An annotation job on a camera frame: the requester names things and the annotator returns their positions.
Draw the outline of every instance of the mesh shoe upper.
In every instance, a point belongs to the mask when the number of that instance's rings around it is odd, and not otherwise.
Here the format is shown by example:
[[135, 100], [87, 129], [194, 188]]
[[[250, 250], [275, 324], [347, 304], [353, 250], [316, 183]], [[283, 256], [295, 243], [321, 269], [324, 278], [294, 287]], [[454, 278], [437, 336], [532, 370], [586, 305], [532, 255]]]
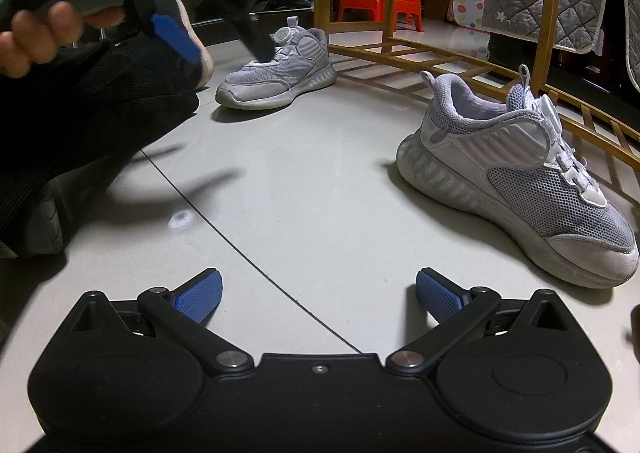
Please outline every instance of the mesh shoe upper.
[[[599, 186], [560, 137], [561, 128], [555, 109], [554, 114], [540, 109], [539, 100], [534, 100], [528, 86], [516, 84], [508, 94], [507, 104], [501, 104], [475, 96], [466, 83], [454, 74], [445, 74], [437, 80], [431, 77], [431, 80], [434, 99], [428, 108], [428, 117], [435, 127], [441, 129], [439, 136], [432, 137], [432, 143], [450, 134], [460, 138], [463, 144], [463, 139], [483, 130], [523, 118], [550, 130], [552, 150], [547, 162], [541, 162], [534, 169], [494, 165], [486, 170], [485, 175], [486, 181], [511, 210], [541, 237], [586, 237], [623, 253], [635, 248], [633, 231], [615, 207], [606, 202], [604, 197], [604, 203], [596, 205], [585, 201], [580, 195], [589, 187], [599, 195]], [[556, 119], [549, 120], [548, 117], [553, 115]], [[553, 123], [560, 133], [550, 127]]]
[[555, 170], [494, 168], [487, 172], [487, 178], [511, 209], [543, 238], [580, 235], [624, 253], [636, 244], [631, 227], [615, 207], [586, 204]]
[[229, 74], [225, 82], [228, 84], [262, 84], [277, 79], [293, 86], [305, 77], [315, 64], [315, 61], [295, 53], [289, 55], [287, 60], [281, 61], [278, 65], [270, 67], [245, 66], [241, 70]]

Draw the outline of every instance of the finger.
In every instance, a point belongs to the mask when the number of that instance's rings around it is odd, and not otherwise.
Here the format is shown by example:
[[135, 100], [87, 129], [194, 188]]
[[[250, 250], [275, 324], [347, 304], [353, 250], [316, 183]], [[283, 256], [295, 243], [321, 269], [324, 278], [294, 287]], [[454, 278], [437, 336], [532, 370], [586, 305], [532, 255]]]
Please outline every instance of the finger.
[[76, 14], [71, 4], [61, 1], [49, 9], [49, 29], [58, 45], [78, 41], [84, 30], [82, 18]]
[[107, 8], [98, 14], [86, 16], [84, 22], [94, 28], [115, 27], [124, 20], [124, 9], [122, 7]]
[[0, 69], [10, 78], [24, 77], [31, 69], [27, 52], [15, 43], [12, 32], [0, 33]]
[[34, 63], [49, 63], [56, 57], [58, 46], [51, 30], [40, 23], [31, 12], [17, 12], [12, 19], [11, 30], [15, 42], [27, 52]]

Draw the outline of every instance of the gray sneaker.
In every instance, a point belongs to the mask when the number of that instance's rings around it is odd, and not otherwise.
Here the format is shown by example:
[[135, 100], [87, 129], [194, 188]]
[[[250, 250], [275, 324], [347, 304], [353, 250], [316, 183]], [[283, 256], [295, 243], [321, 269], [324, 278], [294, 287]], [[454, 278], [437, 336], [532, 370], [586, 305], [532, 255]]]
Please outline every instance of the gray sneaker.
[[303, 29], [298, 18], [273, 34], [276, 55], [268, 63], [252, 61], [220, 84], [216, 101], [240, 110], [266, 110], [291, 104], [300, 94], [334, 84], [327, 38], [318, 28]]
[[633, 231], [562, 139], [551, 100], [534, 99], [526, 67], [520, 75], [501, 104], [455, 74], [422, 72], [433, 100], [398, 148], [400, 173], [438, 202], [502, 227], [548, 273], [594, 289], [620, 285], [638, 268]]

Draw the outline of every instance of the shoe tongue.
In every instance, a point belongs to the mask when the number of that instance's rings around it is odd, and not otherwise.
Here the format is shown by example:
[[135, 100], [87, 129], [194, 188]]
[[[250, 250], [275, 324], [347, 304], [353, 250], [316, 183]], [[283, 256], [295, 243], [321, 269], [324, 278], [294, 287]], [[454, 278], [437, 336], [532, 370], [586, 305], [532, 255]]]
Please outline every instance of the shoe tongue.
[[525, 90], [521, 84], [514, 84], [507, 93], [507, 110], [533, 110], [534, 97], [531, 90]]

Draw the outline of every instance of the heel pull tab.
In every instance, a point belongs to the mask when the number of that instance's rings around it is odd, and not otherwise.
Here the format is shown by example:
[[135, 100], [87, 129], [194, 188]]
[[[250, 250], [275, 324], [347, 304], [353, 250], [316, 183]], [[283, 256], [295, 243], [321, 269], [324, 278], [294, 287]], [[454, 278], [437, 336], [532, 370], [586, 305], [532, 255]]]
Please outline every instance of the heel pull tab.
[[518, 73], [520, 74], [520, 82], [522, 87], [526, 90], [529, 88], [529, 82], [531, 81], [531, 74], [529, 74], [529, 68], [527, 65], [520, 65], [518, 67]]
[[426, 70], [420, 72], [420, 79], [424, 84], [426, 84], [431, 90], [435, 90], [436, 78]]

